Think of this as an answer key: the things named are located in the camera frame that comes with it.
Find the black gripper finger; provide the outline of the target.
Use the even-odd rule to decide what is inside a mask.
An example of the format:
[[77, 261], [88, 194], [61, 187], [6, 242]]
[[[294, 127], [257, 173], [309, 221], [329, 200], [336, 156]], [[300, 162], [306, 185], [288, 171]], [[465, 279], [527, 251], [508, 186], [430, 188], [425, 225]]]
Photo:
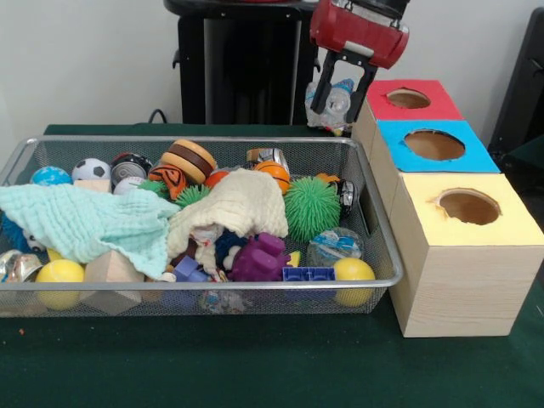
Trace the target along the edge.
[[353, 123], [357, 120], [361, 106], [364, 103], [368, 88], [374, 81], [376, 73], [376, 67], [365, 68], [364, 75], [360, 79], [357, 88], [350, 95], [350, 107], [346, 113], [346, 123]]
[[326, 107], [327, 98], [331, 92], [331, 79], [334, 73], [335, 64], [340, 53], [327, 53], [322, 65], [320, 80], [315, 89], [314, 98], [311, 104], [312, 111], [323, 111]]

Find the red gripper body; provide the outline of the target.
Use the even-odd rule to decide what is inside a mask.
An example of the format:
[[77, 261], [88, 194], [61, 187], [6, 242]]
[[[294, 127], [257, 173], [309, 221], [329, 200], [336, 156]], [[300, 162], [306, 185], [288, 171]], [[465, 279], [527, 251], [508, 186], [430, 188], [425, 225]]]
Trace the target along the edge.
[[319, 1], [309, 35], [321, 48], [349, 51], [374, 66], [391, 68], [404, 53], [409, 29], [403, 25], [407, 1]]

